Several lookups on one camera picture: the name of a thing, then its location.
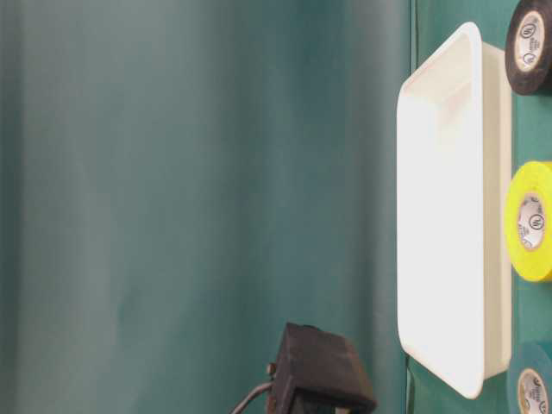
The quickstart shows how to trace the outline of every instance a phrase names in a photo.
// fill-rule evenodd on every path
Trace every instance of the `electrical tape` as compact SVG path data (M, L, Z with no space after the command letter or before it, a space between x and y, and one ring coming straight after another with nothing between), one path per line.
M552 280L552 162L530 161L506 196L506 247L517 273L529 282Z
M511 358L506 386L511 414L548 414L552 397L552 344L522 343Z
M552 92L552 0L521 0L506 37L506 74L520 95Z

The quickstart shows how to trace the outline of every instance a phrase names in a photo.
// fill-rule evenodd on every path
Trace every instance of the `tape core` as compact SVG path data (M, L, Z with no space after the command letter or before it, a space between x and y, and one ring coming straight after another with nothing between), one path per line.
M548 414L549 397L543 378L533 368L525 368L517 380L517 403L521 414Z
M531 71L541 59L544 46L544 20L532 10L519 23L515 40L515 61L522 72Z
M544 239L546 214L543 202L535 193L525 194L517 214L517 234L527 250L536 250Z

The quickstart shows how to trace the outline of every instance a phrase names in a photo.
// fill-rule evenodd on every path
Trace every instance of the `green backdrop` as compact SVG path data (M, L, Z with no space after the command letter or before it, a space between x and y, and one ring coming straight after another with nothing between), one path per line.
M3 412L224 413L288 320L350 337L405 411L407 0L0 14Z

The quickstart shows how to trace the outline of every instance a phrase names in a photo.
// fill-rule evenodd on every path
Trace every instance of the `white plastic tray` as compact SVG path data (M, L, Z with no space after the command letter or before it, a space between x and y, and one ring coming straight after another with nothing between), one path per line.
M401 344L467 398L511 357L510 177L504 53L464 23L398 96L397 226Z

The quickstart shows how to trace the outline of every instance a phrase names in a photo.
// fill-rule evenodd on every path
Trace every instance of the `yellow tape roll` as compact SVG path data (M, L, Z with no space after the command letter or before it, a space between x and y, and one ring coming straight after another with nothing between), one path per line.
M512 265L529 282L552 280L552 162L530 161L510 183L506 246Z

